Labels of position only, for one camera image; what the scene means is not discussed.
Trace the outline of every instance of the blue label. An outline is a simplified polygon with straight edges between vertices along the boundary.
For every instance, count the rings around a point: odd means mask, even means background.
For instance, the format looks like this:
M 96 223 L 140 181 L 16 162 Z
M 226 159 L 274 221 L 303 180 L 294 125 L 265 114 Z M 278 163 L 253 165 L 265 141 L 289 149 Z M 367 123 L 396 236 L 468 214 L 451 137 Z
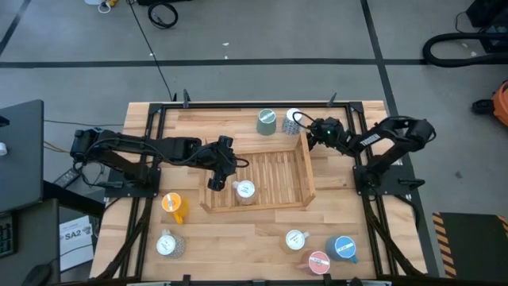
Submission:
M 339 237 L 335 241 L 335 250 L 343 258 L 351 258 L 355 255 L 356 245 L 350 237 Z

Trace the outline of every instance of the wooden table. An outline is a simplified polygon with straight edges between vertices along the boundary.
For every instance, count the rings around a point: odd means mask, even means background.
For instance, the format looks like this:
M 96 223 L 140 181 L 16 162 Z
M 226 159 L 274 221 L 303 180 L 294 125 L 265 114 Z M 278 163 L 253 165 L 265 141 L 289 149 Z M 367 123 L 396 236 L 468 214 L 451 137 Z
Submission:
M 382 101 L 364 101 L 363 105 L 368 128 L 387 116 Z M 148 106 L 148 102 L 129 104 L 123 133 L 144 135 Z M 270 140 L 283 140 L 287 136 L 281 131 L 286 110 L 275 109 L 278 128 Z M 343 110 L 302 108 L 302 111 L 313 118 L 333 116 L 347 126 Z M 254 108 L 168 110 L 163 137 L 200 137 L 215 141 L 219 135 L 226 135 L 234 139 L 235 150 L 248 144 L 262 144 L 267 138 L 256 132 L 257 112 L 259 109 Z M 357 120 L 355 124 L 356 130 L 360 130 Z M 152 134 L 155 137 L 156 123 Z M 390 141 L 375 144 L 374 154 L 383 153 L 390 145 Z M 122 155 L 130 160 L 139 159 L 133 154 Z M 143 280 L 181 280 L 184 274 L 191 274 L 192 280 L 322 279 L 295 269 L 294 265 L 299 261 L 302 251 L 285 254 L 280 249 L 280 237 L 291 229 L 310 232 L 305 249 L 323 250 L 330 236 L 350 236 L 356 243 L 358 264 L 333 261 L 330 268 L 332 278 L 374 278 L 364 209 L 361 198 L 356 194 L 352 176 L 353 158 L 342 156 L 322 145 L 314 147 L 310 155 L 316 198 L 306 211 L 282 209 L 207 214 L 199 206 L 198 200 L 199 188 L 206 186 L 204 171 L 161 164 L 160 193 L 152 205 Z M 183 225 L 175 224 L 175 220 L 161 207 L 162 197 L 170 191 L 177 191 L 189 199 L 190 213 Z M 121 199 L 104 214 L 90 276 L 101 273 L 120 249 L 125 240 L 131 203 L 132 199 Z M 384 203 L 392 238 L 413 265 L 425 272 L 411 208 L 391 196 L 385 196 Z M 140 204 L 138 215 L 142 209 L 143 203 Z M 156 242 L 163 229 L 185 238 L 187 250 L 180 259 L 168 259 L 156 252 Z M 386 252 L 379 237 L 378 243 L 383 271 L 389 273 Z M 128 276 L 134 274 L 137 249 L 138 243 L 131 252 Z

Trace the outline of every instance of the red cup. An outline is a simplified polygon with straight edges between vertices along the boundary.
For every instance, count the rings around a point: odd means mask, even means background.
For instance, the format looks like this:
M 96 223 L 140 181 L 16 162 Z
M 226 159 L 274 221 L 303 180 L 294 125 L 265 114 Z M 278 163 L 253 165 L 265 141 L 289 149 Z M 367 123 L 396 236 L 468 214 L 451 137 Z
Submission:
M 307 250 L 296 268 L 309 275 L 323 275 L 330 270 L 330 259 L 322 251 Z

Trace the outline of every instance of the concrete floor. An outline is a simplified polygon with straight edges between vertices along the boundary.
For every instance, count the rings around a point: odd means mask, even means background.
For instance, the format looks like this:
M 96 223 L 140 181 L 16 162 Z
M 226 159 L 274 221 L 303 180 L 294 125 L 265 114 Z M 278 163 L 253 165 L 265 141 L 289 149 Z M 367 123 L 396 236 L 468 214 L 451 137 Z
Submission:
M 472 0 L 368 0 L 384 59 L 420 59 L 433 35 L 454 32 L 455 15 Z M 411 155 L 435 257 L 440 257 L 430 215 L 433 211 L 508 217 L 506 179 L 508 129 L 493 118 L 477 117 L 472 102 L 488 98 L 508 76 L 507 66 L 443 69 L 424 65 L 387 66 L 383 81 L 375 64 L 360 0 L 194 0 L 174 4 L 179 22 L 170 30 L 153 27 L 146 7 L 134 6 L 159 60 L 193 60 L 162 67 L 172 92 L 186 88 L 193 101 L 329 99 L 386 100 L 391 85 L 400 114 L 427 118 L 437 139 Z M 20 7 L 22 17 L 11 23 Z M 465 17 L 460 28 L 473 30 Z M 58 68 L 54 62 L 151 61 L 150 51 L 128 5 L 120 1 L 99 14 L 81 0 L 0 2 L 0 107 L 43 99 L 45 118 L 86 123 L 123 123 L 132 101 L 167 101 L 155 67 Z M 436 46 L 445 57 L 479 55 L 478 43 Z M 364 64 L 206 65 L 200 60 L 358 59 Z M 46 63 L 46 68 L 7 68 L 5 63 Z M 69 148 L 77 126 L 46 123 L 44 139 Z M 54 180 L 71 158 L 44 151 L 44 178 Z M 98 168 L 90 167 L 94 177 Z M 93 190 L 78 182 L 71 190 Z M 437 261 L 439 273 L 442 264 Z M 89 265 L 64 273 L 83 279 Z

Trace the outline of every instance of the wooden tray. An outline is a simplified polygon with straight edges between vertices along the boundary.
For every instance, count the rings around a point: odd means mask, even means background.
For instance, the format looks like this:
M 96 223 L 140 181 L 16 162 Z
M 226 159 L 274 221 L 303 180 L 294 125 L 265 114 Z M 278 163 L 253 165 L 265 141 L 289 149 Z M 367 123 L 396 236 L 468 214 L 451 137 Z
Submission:
M 296 144 L 292 148 L 260 148 L 249 153 L 237 153 L 235 150 L 237 157 L 248 160 L 250 165 L 237 168 L 237 173 L 228 177 L 222 191 L 212 191 L 206 185 L 202 187 L 200 205 L 209 213 L 308 206 L 316 195 L 305 132 L 293 141 Z M 210 177 L 211 172 L 206 172 L 204 182 L 208 182 Z M 252 205 L 242 206 L 235 197 L 233 182 L 242 180 L 250 180 L 256 186 L 257 200 Z

